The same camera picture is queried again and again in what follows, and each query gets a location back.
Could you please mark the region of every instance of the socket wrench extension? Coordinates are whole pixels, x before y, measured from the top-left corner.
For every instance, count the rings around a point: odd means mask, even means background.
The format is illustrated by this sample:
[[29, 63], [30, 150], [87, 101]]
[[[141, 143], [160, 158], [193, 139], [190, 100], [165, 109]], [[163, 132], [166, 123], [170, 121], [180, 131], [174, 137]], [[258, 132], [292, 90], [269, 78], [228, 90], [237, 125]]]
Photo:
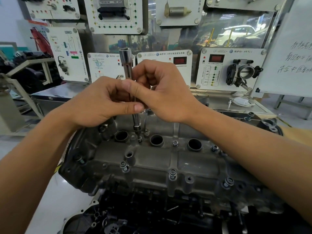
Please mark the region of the socket wrench extension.
[[[124, 66], [124, 75], [126, 79], [132, 79], [132, 53], [130, 48], [122, 48], [119, 50], [120, 61]], [[136, 99], [134, 96], [129, 94], [130, 102], [135, 102]], [[138, 141], [142, 142], [141, 137], [141, 122], [139, 114], [132, 114], [133, 118], [133, 129], [135, 134], [138, 136]]]

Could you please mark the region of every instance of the person's left hand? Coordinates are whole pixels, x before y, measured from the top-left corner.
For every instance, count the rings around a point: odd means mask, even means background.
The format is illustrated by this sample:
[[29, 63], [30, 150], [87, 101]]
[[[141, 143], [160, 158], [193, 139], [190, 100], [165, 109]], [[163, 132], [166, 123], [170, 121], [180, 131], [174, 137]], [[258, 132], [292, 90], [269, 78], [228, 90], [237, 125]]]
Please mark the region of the person's left hand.
[[75, 127], [98, 126], [112, 116], [135, 114], [144, 110], [139, 102], [129, 102], [120, 79], [102, 76], [76, 97], [56, 108]]

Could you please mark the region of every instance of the wall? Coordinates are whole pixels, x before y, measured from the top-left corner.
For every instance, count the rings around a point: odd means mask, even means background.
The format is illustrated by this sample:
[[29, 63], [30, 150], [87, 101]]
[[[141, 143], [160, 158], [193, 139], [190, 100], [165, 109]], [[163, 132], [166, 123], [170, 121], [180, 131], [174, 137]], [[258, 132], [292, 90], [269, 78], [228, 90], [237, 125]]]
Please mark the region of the wall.
[[[0, 3], [0, 42], [16, 42], [19, 50], [27, 50], [16, 20], [24, 19], [17, 0], [1, 0]], [[0, 45], [8, 58], [12, 57], [13, 48]]]

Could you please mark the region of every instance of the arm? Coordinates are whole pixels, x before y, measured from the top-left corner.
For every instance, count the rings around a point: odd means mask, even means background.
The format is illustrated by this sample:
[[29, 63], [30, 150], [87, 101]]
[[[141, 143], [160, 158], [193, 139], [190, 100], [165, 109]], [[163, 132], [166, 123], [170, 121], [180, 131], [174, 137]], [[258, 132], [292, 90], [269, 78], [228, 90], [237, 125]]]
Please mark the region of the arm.
[[163, 120], [185, 123], [205, 134], [312, 224], [310, 147], [202, 105], [171, 63], [145, 60], [134, 68], [134, 75], [137, 82], [122, 83], [125, 90]]
[[24, 233], [70, 136], [81, 126], [97, 126], [118, 114], [144, 110], [129, 100], [121, 80], [99, 78], [75, 98], [50, 112], [0, 161], [1, 233]]

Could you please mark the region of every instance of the engine block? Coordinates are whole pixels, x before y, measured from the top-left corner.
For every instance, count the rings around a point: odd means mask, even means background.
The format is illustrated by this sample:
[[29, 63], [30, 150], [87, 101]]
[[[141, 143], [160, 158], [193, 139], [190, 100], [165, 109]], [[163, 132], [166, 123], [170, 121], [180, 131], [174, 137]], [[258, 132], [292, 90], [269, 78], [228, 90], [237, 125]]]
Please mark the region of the engine block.
[[[241, 120], [247, 116], [228, 113]], [[283, 212], [284, 201], [203, 134], [181, 123], [162, 121], [150, 110], [140, 116], [141, 143], [131, 115], [77, 131], [60, 175], [91, 196], [99, 189], [114, 190], [118, 184], [124, 187], [124, 195], [158, 193], [185, 200], [196, 196], [215, 215], [233, 208], [244, 213], [246, 206]], [[254, 116], [249, 123], [259, 121]]]

